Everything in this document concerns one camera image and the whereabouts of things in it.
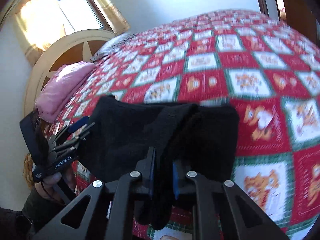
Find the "dark jacket left forearm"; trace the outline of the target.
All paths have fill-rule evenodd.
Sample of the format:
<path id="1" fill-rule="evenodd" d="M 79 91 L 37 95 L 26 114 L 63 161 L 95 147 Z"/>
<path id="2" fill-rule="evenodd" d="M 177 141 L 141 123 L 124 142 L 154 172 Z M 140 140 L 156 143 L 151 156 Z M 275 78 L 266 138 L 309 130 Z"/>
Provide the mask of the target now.
<path id="1" fill-rule="evenodd" d="M 21 211 L 1 207 L 1 239 L 32 239 L 65 207 L 50 197 L 31 190 Z"/>

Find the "person's left hand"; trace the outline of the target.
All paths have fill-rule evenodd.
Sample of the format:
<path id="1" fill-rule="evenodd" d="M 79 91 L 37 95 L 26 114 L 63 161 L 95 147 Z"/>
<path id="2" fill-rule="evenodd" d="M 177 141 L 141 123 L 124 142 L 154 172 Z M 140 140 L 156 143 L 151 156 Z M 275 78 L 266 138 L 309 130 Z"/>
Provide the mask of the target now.
<path id="1" fill-rule="evenodd" d="M 35 189 L 42 198 L 61 202 L 61 196 L 53 188 L 53 186 L 61 179 L 64 180 L 68 187 L 74 192 L 76 187 L 76 179 L 71 166 L 67 168 L 63 174 L 61 174 L 61 172 L 57 172 L 52 176 L 44 178 L 42 183 L 36 183 Z"/>

